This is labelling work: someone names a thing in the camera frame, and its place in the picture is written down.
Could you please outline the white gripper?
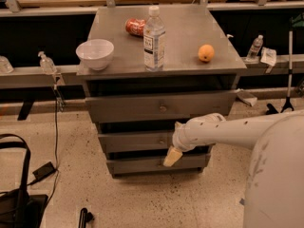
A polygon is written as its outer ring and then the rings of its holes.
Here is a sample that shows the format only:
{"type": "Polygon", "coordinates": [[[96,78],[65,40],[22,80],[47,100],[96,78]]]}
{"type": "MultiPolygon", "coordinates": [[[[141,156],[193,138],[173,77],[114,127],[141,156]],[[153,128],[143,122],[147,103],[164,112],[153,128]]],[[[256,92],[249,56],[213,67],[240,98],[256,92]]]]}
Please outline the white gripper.
{"type": "Polygon", "coordinates": [[[193,150],[196,146],[190,141],[187,136],[188,128],[185,123],[175,122],[175,130],[172,136],[172,144],[167,155],[164,158],[163,165],[165,167],[173,166],[181,157],[182,152],[193,150]]]}

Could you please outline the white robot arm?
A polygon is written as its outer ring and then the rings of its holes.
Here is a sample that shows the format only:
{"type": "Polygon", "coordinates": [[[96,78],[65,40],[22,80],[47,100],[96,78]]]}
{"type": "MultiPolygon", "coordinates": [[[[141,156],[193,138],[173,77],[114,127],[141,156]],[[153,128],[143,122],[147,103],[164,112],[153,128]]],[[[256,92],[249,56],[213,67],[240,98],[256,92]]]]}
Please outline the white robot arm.
{"type": "Polygon", "coordinates": [[[223,143],[252,151],[243,228],[304,228],[304,112],[228,121],[218,113],[176,123],[163,164],[199,145],[223,143]]]}

